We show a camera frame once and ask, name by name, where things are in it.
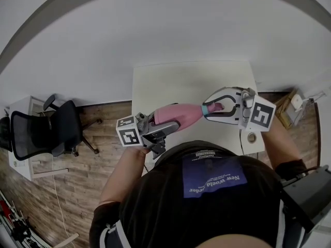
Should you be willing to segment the person's right forearm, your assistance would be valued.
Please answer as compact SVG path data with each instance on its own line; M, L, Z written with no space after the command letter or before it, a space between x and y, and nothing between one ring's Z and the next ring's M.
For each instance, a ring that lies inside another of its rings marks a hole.
M262 132L262 138L273 169L282 163L301 159L297 146L276 116L269 131Z

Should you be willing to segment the cluttered equipment rack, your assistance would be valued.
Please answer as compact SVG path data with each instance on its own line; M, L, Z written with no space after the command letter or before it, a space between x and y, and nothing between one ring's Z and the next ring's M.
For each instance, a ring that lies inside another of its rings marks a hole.
M32 239L29 227L18 219L9 207L0 190L0 221L9 229L9 235L18 245L18 248L40 248Z

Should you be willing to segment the white wall socket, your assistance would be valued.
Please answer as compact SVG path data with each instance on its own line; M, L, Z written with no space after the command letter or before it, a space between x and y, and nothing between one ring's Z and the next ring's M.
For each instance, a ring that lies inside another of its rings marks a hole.
M317 103L320 99L323 99L326 96L326 93L322 90L317 94L309 96L307 99L310 103Z

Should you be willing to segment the grey device box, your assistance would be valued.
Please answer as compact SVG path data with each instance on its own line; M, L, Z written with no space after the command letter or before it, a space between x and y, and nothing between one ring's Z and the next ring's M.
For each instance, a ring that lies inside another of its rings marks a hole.
M302 100L303 100L303 106L300 111L296 112L294 110L292 104L290 104L289 107L286 109L286 113L289 116L290 121L293 124L293 126L296 126L305 114L306 106L308 104L308 99L302 98Z

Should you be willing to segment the person's black t-shirt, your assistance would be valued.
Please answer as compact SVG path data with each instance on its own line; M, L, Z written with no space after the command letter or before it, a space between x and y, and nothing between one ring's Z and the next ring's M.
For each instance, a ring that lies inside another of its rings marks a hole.
M302 160L271 169L204 141L172 148L121 203L96 208L90 248L121 248L120 222L131 248L195 248L238 234L277 245L281 179L306 169Z

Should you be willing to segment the person's left forearm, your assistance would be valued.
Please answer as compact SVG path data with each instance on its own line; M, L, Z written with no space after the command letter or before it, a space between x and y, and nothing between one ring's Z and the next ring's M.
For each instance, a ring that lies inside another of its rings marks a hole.
M100 206L123 201L142 176L148 153L149 149L140 146L125 149L102 190Z

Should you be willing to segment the pink spray bottle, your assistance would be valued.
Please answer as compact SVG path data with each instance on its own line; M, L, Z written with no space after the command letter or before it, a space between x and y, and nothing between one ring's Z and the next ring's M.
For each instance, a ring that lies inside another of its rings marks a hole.
M162 124L169 121L177 121L180 124L180 128L177 130L181 131L195 124L203 116L201 106L194 104L178 104L179 115L175 118L156 118L154 116L155 125Z

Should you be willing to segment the black office chair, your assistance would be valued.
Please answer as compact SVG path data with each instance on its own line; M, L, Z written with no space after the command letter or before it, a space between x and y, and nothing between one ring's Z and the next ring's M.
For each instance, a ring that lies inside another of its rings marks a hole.
M91 125L101 124L97 118L85 125L80 114L82 110L69 100L61 106L54 105L55 95L49 96L43 104L43 109L53 109L52 115L33 116L19 111L10 115L11 151L19 161L27 160L39 154L48 153L53 157L62 154L79 155L76 147L84 143L94 154L99 150L94 148L83 135L83 131Z

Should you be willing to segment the small white device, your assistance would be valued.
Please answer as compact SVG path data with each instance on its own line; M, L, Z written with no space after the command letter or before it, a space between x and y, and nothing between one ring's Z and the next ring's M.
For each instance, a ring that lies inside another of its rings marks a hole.
M300 111L303 106L303 100L299 94L295 94L291 99L291 104L296 112Z

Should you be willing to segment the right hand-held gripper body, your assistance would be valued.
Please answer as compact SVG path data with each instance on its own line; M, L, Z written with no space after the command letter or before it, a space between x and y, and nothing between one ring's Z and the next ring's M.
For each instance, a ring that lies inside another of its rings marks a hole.
M235 87L238 101L235 125L251 132L268 132L275 114L276 106L262 98L251 88Z

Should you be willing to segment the white desk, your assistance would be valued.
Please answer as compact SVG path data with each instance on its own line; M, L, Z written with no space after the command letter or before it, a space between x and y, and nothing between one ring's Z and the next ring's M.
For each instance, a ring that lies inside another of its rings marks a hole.
M37 115L37 112L43 111L43 102L35 99L32 96L25 97L9 106L9 117L11 117L12 112L19 111L28 115ZM68 169L58 169L55 170L52 168L50 171L36 173L34 172L34 165L40 164L41 161L27 159L24 161L18 161L14 156L13 152L8 152L8 160L9 165L20 175L28 179L29 181L33 181L37 178L62 175L68 173Z

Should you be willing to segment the black worn equipment box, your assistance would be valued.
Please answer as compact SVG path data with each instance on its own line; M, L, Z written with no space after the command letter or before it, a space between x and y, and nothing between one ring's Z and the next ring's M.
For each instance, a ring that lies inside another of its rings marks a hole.
M306 169L281 180L281 199L290 216L311 232L331 211L331 170L328 165Z

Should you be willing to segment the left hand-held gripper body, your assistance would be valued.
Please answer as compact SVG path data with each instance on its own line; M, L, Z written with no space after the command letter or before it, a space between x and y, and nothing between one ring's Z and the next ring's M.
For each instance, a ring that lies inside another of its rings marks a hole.
M138 113L117 121L116 132L123 147L142 146L153 153L153 159L166 151L161 130L153 129L154 112L149 115Z

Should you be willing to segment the white table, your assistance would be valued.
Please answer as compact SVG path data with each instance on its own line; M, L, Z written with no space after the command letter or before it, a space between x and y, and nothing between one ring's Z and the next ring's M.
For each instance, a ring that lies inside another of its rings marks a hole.
M193 61L136 67L132 114L149 115L172 103L202 104L215 91L232 86L257 88L247 61ZM201 118L194 125L167 136L165 148L170 150L185 142L203 140L237 155L264 151L261 134L256 133L257 140L253 144L248 142L248 134L237 126Z

